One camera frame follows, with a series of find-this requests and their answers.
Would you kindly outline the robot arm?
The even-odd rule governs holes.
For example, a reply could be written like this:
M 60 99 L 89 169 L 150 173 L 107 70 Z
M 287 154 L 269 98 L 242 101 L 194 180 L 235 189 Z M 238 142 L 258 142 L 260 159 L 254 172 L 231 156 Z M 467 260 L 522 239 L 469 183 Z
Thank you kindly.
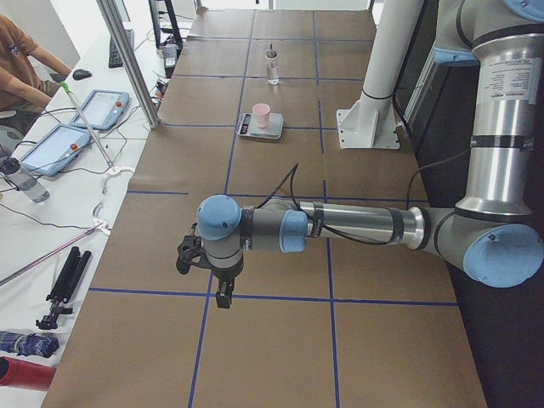
M 479 64 L 465 196 L 451 208 L 403 209 L 300 202 L 268 196 L 240 207 L 214 195 L 178 247 L 177 269 L 209 269 L 216 302 L 231 305 L 244 253 L 302 252 L 308 239 L 339 237 L 369 246 L 404 244 L 443 258 L 487 286 L 517 286 L 543 262 L 541 237 L 524 203 L 543 69 L 540 1 L 442 1 L 434 58 Z

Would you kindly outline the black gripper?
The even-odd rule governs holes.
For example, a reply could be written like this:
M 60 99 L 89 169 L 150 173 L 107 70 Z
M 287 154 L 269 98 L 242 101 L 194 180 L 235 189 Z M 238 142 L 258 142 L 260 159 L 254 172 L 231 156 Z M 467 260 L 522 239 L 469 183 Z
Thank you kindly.
M 216 291 L 216 303 L 220 309 L 229 309 L 232 304 L 232 292 L 234 282 L 244 267 L 244 260 L 240 259 L 236 264 L 228 268 L 212 267 L 212 274 L 218 279 L 218 290 Z

